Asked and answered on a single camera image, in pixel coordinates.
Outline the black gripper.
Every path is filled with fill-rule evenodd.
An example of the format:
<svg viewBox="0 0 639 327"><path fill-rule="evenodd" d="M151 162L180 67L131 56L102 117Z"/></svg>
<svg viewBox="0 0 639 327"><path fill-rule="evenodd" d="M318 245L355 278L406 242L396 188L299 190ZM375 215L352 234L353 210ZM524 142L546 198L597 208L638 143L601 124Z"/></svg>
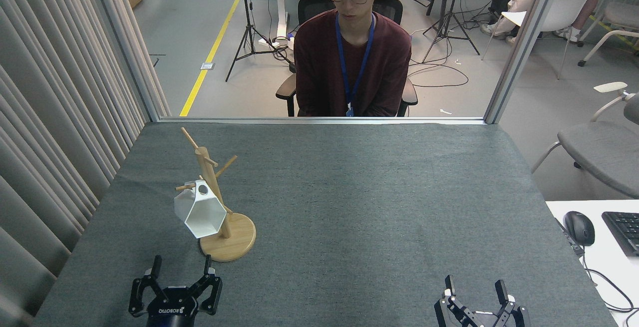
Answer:
<svg viewBox="0 0 639 327"><path fill-rule="evenodd" d="M472 312L462 304L456 297L452 275L447 275L444 283L445 289L441 298L434 304L439 327L456 327L457 324L460 327L506 327L509 320L514 321L515 327L525 327L526 324L530 324L529 311L509 295L504 280L495 282L498 302L501 304L497 314Z"/></svg>
<svg viewBox="0 0 639 327"><path fill-rule="evenodd" d="M211 261L212 257L206 255L203 275L192 285L192 297L183 297L186 289L163 291L159 286L157 280L162 257L155 256L151 269L145 272L143 277L132 282L129 313L133 317L144 314L143 293L146 288L151 287L156 298L147 307L147 327L193 327L198 310L211 316L215 315L222 292L222 279L216 275ZM211 288L211 293L199 304L197 299L207 288Z"/></svg>

